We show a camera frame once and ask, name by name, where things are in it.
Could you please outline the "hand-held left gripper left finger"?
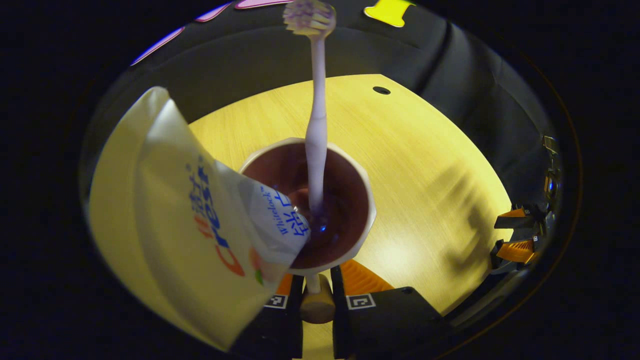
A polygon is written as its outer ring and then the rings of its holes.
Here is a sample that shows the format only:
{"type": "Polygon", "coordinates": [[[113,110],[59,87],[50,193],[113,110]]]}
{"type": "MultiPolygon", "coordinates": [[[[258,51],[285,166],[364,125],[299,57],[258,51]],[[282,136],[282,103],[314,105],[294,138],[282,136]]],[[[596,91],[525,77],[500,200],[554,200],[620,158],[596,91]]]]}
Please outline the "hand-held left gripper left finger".
{"type": "Polygon", "coordinates": [[[302,276],[284,276],[275,294],[235,340],[231,347],[233,356],[240,360],[302,358],[303,282],[302,276]]]}

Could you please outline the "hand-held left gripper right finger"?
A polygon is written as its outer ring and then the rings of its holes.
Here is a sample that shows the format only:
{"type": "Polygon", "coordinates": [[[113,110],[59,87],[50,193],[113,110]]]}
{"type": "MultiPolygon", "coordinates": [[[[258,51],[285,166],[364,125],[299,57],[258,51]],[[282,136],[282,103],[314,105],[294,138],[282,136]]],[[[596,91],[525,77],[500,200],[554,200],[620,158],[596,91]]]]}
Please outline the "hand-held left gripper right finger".
{"type": "Polygon", "coordinates": [[[446,333],[445,319],[411,286],[393,287],[356,260],[330,271],[335,313],[333,356],[345,360],[412,359],[411,350],[426,346],[425,355],[446,333]]]}

